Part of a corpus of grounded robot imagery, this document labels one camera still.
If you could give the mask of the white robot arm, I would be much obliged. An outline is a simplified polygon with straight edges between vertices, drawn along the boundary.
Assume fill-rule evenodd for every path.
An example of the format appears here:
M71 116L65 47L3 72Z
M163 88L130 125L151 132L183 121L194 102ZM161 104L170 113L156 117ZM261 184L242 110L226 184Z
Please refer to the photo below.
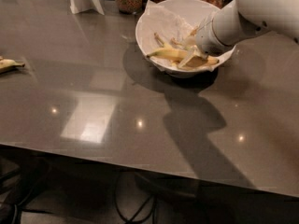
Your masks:
M222 55L237 43L269 31L299 40L299 0L233 0L201 20L197 48L188 51L180 64Z

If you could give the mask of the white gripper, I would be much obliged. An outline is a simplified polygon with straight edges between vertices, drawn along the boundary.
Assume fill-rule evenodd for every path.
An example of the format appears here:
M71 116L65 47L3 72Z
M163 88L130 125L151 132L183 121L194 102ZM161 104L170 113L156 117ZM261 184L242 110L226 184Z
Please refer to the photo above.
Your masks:
M216 13L210 13L204 18L198 26L194 27L191 32L182 40L182 46L188 49L196 44L198 49L190 49L183 60L178 64L182 68L187 64L201 64L210 56L221 56L232 50L234 46L226 46L216 37L213 29L213 20Z

